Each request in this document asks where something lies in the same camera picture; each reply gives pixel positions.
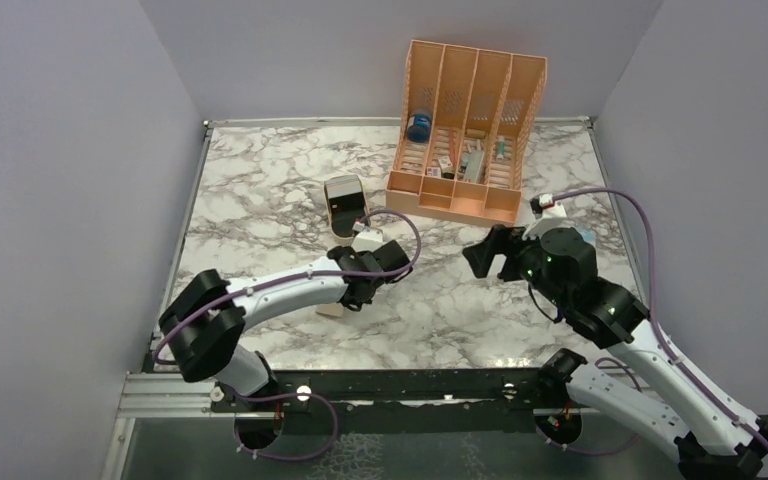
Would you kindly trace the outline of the beige leather card holder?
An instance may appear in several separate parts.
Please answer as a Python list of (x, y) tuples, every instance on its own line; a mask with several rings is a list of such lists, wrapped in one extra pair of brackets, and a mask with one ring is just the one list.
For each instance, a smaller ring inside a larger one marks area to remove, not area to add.
[(345, 313), (345, 307), (338, 303), (322, 304), (316, 307), (315, 312), (328, 318), (341, 318)]

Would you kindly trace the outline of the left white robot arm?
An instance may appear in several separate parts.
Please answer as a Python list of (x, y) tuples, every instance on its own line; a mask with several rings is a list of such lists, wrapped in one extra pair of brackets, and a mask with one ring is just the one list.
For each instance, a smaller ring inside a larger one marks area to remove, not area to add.
[(262, 410), (278, 391), (277, 379), (261, 353), (240, 345), (245, 331), (311, 306), (359, 311), (379, 287), (411, 270), (411, 259), (394, 240), (372, 251), (334, 247), (305, 266), (260, 279), (226, 280), (215, 269), (204, 270), (160, 315), (159, 346), (169, 349), (184, 381), (214, 379), (248, 409)]

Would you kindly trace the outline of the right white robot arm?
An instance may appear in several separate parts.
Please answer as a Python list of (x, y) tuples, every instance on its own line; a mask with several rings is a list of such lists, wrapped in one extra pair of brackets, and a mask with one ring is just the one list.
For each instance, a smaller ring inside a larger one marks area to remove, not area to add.
[(463, 255), (477, 278), (505, 258), (498, 277), (523, 280), (557, 309), (556, 322), (606, 350), (658, 395), (622, 385), (583, 356), (561, 349), (539, 370), (547, 405), (595, 408), (656, 445), (686, 479), (757, 479), (768, 457), (768, 414), (741, 406), (666, 339), (649, 310), (626, 288), (598, 274), (595, 248), (569, 227), (539, 235), (496, 225)]

